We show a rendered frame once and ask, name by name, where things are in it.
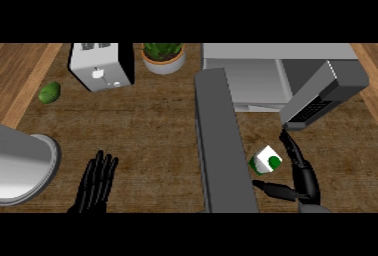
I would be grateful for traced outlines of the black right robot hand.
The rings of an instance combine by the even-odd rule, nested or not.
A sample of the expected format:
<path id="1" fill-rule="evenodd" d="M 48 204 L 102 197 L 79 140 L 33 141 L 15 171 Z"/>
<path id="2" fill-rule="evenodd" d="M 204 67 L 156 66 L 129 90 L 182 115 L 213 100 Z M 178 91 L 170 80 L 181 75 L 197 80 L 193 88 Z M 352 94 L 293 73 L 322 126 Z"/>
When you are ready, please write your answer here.
<path id="1" fill-rule="evenodd" d="M 287 154 L 291 159 L 294 188 L 287 185 L 255 180 L 253 185 L 262 189 L 266 195 L 287 201 L 299 200 L 303 204 L 321 204 L 321 189 L 317 173 L 311 162 L 305 159 L 300 147 L 283 130 L 280 140 L 286 146 Z"/>

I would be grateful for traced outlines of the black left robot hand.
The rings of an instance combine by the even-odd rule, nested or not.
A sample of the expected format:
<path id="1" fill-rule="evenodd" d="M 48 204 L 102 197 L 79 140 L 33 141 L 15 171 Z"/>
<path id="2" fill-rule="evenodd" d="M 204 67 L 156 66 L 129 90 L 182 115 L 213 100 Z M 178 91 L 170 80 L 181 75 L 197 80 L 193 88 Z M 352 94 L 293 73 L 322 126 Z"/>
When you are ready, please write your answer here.
<path id="1" fill-rule="evenodd" d="M 113 189 L 119 158 L 99 150 L 89 161 L 70 214 L 104 214 Z"/>

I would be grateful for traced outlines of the white green milk carton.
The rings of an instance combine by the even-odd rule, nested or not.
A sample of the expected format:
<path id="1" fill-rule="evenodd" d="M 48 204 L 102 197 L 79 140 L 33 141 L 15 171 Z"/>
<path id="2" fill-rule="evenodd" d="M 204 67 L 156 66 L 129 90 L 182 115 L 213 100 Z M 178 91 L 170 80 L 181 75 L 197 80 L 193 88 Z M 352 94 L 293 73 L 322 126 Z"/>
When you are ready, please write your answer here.
<path id="1" fill-rule="evenodd" d="M 249 162 L 259 175 L 272 173 L 283 164 L 283 157 L 271 146 L 266 146 L 252 157 Z"/>

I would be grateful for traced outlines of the grey microwave door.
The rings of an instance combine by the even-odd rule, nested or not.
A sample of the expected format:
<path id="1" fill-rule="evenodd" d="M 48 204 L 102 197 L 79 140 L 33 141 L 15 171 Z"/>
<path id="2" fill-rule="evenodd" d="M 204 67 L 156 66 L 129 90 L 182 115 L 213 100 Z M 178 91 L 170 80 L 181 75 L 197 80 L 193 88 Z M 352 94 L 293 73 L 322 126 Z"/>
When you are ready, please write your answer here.
<path id="1" fill-rule="evenodd" d="M 224 68 L 195 75 L 195 127 L 207 213 L 257 213 L 240 126 Z"/>

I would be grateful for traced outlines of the grey microwave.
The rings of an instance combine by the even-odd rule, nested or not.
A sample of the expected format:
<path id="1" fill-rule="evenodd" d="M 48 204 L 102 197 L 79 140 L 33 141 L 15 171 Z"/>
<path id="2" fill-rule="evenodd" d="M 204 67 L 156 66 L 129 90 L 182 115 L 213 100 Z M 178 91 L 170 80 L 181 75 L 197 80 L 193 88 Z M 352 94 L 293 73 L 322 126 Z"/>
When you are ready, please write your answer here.
<path id="1" fill-rule="evenodd" d="M 201 67 L 225 70 L 238 112 L 277 112 L 306 129 L 368 86 L 348 43 L 204 43 Z"/>

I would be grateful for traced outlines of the large grey metal pot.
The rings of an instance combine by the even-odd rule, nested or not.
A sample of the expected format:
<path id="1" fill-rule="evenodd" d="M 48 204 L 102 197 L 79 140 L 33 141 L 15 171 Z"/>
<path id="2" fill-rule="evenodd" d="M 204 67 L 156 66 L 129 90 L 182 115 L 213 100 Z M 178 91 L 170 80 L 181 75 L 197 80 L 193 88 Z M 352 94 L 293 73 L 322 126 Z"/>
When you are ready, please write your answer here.
<path id="1" fill-rule="evenodd" d="M 46 189 L 63 159 L 58 141 L 0 124 L 0 206 L 18 205 Z"/>

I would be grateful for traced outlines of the green avocado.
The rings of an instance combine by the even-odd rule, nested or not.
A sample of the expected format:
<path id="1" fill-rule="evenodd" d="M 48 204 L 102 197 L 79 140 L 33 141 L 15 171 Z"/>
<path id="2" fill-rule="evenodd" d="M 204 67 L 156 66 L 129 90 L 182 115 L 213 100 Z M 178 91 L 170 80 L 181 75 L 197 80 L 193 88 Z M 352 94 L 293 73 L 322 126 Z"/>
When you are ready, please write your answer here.
<path id="1" fill-rule="evenodd" d="M 61 84 L 51 82 L 40 90 L 39 100 L 45 104 L 54 103 L 61 96 Z"/>

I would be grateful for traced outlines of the white toaster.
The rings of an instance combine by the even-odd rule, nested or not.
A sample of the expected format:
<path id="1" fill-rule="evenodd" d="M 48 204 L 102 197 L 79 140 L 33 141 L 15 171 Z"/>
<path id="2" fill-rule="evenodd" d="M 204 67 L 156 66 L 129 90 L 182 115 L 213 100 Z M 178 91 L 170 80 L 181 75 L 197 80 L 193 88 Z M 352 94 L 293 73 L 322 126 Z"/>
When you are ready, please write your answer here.
<path id="1" fill-rule="evenodd" d="M 91 92 L 133 85 L 133 44 L 73 43 L 68 70 Z"/>

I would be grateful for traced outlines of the potted green plant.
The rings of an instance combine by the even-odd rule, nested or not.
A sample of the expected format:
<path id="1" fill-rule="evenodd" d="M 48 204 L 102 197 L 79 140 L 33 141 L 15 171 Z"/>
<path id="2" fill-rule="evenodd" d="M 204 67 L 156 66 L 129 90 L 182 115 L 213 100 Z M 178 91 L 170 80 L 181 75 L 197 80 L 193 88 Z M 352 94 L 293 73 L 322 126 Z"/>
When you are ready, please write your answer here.
<path id="1" fill-rule="evenodd" d="M 187 61 L 184 43 L 144 43 L 141 54 L 145 66 L 156 74 L 172 74 L 184 67 Z"/>

